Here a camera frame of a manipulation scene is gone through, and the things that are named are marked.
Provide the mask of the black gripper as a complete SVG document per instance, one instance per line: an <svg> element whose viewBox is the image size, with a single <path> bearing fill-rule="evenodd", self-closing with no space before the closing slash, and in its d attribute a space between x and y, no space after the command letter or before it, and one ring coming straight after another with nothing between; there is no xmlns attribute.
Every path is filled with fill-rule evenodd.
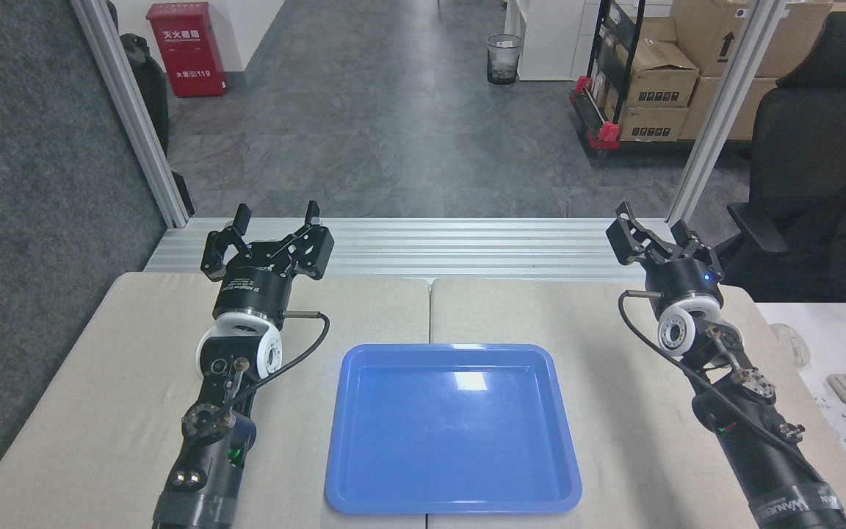
<svg viewBox="0 0 846 529"><path fill-rule="evenodd" d="M320 280L331 258L333 240L330 229L320 222L318 202L309 201L305 220L299 230L283 239L283 261L279 272L269 269L271 255L280 250L279 241L245 244L244 235L252 217L247 204L240 204L231 223L221 231L207 235L200 270L210 281L221 281L214 304L214 317L229 312L252 311L283 324L282 312L289 304L292 277L306 275ZM226 264L229 247L238 254Z"/></svg>
<svg viewBox="0 0 846 529"><path fill-rule="evenodd" d="M635 218L629 202L621 202L615 208L615 220L607 228L607 239L621 265L646 263L646 290L661 295L652 299L652 309L666 309L691 297L711 297L722 307L724 298L718 282L724 278L724 268L716 250L705 244L684 220L674 223L670 231L684 258L671 261L667 241Z"/></svg>

